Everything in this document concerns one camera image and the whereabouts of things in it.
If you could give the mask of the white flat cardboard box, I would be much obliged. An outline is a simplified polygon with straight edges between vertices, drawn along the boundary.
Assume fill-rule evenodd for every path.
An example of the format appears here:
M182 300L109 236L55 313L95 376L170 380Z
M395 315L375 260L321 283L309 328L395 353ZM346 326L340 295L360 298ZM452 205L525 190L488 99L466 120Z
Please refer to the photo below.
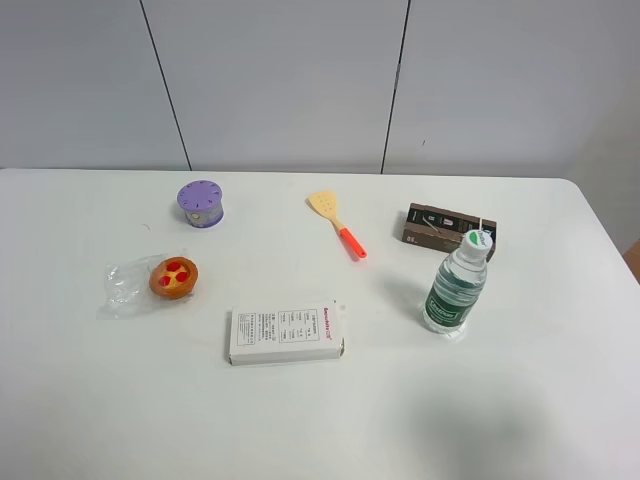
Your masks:
M233 366L337 360L345 350L334 300L253 304L232 310L228 358Z

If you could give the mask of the dark brown carton box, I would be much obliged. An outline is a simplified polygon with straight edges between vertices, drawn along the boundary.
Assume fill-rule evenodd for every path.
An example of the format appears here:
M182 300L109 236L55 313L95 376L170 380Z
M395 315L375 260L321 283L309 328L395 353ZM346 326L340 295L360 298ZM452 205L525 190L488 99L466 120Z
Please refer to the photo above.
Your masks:
M495 254L497 223L493 220L446 210L431 205L411 203L403 225L401 241L443 253L456 250L470 230L483 230L493 241L487 260Z

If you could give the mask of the clear water bottle green label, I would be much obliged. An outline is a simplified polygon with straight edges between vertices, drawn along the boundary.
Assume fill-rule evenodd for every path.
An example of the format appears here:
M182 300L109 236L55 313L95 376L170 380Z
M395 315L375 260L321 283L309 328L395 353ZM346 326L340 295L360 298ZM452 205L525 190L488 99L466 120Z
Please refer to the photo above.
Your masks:
M490 234L474 229L465 233L459 247L444 259L423 306L428 330L452 335L464 327L486 284L492 247Z

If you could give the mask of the toy fruit tart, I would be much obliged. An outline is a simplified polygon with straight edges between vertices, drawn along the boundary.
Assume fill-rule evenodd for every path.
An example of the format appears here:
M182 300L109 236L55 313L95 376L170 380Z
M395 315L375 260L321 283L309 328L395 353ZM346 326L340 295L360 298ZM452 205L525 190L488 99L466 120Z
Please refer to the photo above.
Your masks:
M178 300L190 295L199 276L195 263L186 257L161 261L151 272L149 288L158 297Z

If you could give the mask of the clear plastic wrapper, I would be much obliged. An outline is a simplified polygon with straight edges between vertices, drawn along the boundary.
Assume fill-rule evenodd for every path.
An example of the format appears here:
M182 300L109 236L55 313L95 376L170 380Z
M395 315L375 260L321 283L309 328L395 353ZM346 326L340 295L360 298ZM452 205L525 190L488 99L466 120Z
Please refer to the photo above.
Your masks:
M186 303L192 293L182 299L167 300L156 296L149 288L149 277L153 269L163 260L185 255L153 255L111 265L104 280L105 302L98 309L99 319L131 319L156 314Z

